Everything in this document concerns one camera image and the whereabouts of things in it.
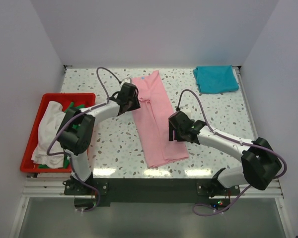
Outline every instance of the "speckled tabletop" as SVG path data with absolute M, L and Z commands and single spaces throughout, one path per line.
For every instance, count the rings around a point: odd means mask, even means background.
M 148 75 L 156 69 L 111 70 L 123 79 Z M 180 92 L 186 88 L 191 89 L 199 95 L 212 126 L 242 138 L 254 138 L 241 90 L 215 95 L 199 94 L 192 69 L 158 70 L 173 107 L 178 102 Z M 119 89 L 117 81 L 109 73 L 101 71 L 100 75 L 110 95 Z M 96 78 L 95 69 L 91 68 L 68 69 L 61 92 L 93 92 L 96 94 L 97 104 L 106 99 Z M 203 120 L 196 99 L 189 93 L 183 95 L 181 106 L 189 106 L 193 119 Z M 128 112 L 105 120 L 95 127 L 88 157 L 95 178 L 210 178 L 223 167 L 233 168 L 240 165 L 236 159 L 216 149 L 191 143 L 186 143 L 186 147 L 190 155 L 188 159 L 149 169 L 132 113 Z M 62 176 L 54 174 L 49 177 Z

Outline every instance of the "pink cloth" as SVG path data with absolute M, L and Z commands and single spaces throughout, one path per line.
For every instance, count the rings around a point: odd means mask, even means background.
M 134 78 L 133 83 L 139 90 L 140 102 L 140 108 L 133 111 L 133 115 L 147 165 L 158 167 L 188 158 L 183 142 L 168 140 L 168 117 L 173 114 L 173 109 L 159 71 Z

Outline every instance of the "white cloth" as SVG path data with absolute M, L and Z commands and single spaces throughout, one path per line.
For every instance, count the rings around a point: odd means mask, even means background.
M 54 139 L 65 113 L 62 112 L 62 105 L 50 101 L 38 129 L 38 145 L 33 151 L 31 160 L 36 164 L 47 165 L 51 169 L 62 168 L 64 155 L 48 156 L 46 151 Z M 63 149 L 56 141 L 51 149 L 51 153 L 62 152 Z

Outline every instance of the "blue folded fabric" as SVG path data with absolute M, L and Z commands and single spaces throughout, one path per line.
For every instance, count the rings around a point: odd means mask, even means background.
M 232 65 L 198 66 L 193 70 L 200 93 L 216 94 L 239 89 Z

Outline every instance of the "white wall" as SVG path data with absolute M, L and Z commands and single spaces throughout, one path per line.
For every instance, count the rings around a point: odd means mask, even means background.
M 61 80 L 61 61 L 32 3 L 0 0 L 0 238 L 20 200 L 19 166 L 40 99 Z
M 278 0 L 32 0 L 64 64 L 241 65 Z
M 286 158 L 281 178 L 298 235 L 298 0 L 280 0 L 241 68 L 259 135 Z

